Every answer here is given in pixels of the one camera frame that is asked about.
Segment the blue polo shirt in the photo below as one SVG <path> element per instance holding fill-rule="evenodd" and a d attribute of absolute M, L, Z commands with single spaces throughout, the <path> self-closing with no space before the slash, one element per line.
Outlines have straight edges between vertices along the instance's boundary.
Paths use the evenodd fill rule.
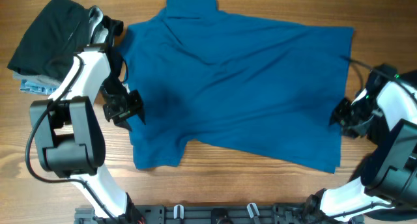
<path fill-rule="evenodd" d="M 334 173 L 341 133 L 329 121 L 353 34 L 230 14 L 217 0 L 166 0 L 119 45 L 144 103 L 144 119 L 128 121 L 134 165 L 177 166 L 197 140 Z"/>

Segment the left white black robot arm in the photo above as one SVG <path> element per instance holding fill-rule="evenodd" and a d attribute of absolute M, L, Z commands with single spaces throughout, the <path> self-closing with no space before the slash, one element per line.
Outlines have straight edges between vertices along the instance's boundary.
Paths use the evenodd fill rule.
<path fill-rule="evenodd" d="M 105 139 L 93 109 L 102 93 L 106 120 L 129 130 L 127 119 L 145 119 L 143 100 L 119 80 L 123 59 L 109 44 L 87 44 L 71 58 L 73 65 L 59 88 L 30 106 L 27 170 L 41 182 L 75 185 L 92 204 L 94 223 L 144 223 L 144 215 L 104 163 Z"/>

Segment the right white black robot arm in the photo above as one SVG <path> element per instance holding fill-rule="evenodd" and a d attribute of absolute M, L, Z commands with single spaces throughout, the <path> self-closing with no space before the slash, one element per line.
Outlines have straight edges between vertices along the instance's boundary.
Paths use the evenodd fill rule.
<path fill-rule="evenodd" d="M 416 72 L 399 75 L 389 64 L 371 67 L 363 90 L 333 110 L 331 124 L 344 136 L 376 144 L 351 179 L 310 195 L 301 223 L 357 223 L 416 219 Z"/>

